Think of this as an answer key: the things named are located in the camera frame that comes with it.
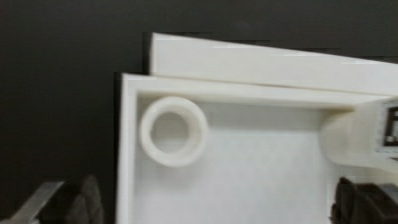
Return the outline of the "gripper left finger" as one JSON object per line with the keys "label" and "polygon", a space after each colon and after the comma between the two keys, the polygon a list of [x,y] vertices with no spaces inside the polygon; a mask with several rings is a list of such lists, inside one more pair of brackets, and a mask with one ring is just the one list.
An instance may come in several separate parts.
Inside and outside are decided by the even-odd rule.
{"label": "gripper left finger", "polygon": [[89,175],[79,185],[45,182],[15,215],[11,224],[105,224],[98,179]]}

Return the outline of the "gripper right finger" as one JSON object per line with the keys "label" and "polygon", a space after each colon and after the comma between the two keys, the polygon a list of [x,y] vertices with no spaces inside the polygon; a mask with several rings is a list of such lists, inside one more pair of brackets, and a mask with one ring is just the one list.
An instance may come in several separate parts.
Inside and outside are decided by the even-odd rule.
{"label": "gripper right finger", "polygon": [[354,183],[345,177],[336,186],[331,224],[398,224],[398,186]]}

